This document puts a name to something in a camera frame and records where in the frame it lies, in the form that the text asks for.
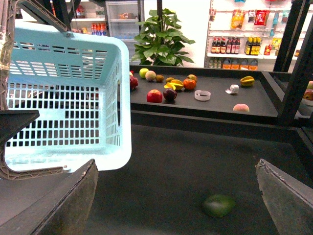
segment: tape roll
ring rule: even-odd
[[[226,90],[227,94],[237,94],[239,91],[238,85],[231,85],[229,89]]]
[[[200,101],[207,101],[211,98],[211,93],[208,91],[195,91],[195,99]]]

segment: green avocado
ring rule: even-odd
[[[210,217],[221,218],[235,207],[235,200],[227,195],[209,196],[202,204],[203,211]]]

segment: plastic basket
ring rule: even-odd
[[[12,170],[73,172],[91,158],[109,170],[131,156],[129,52],[118,39],[17,23],[7,104],[40,112],[6,143]]]

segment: glass door fridge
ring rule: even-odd
[[[109,36],[116,37],[126,44],[131,60],[135,52],[134,37],[140,31],[136,22],[144,21],[143,0],[107,1],[106,12]]]

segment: potted plant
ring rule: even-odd
[[[150,10],[151,16],[141,25],[140,33],[135,36],[139,42],[135,44],[135,54],[132,61],[140,60],[141,65],[159,66],[183,66],[183,61],[194,63],[192,59],[185,56],[189,54],[181,51],[185,47],[183,43],[193,44],[179,31],[181,22],[175,13],[169,9],[163,9],[162,19],[159,19],[156,10]]]

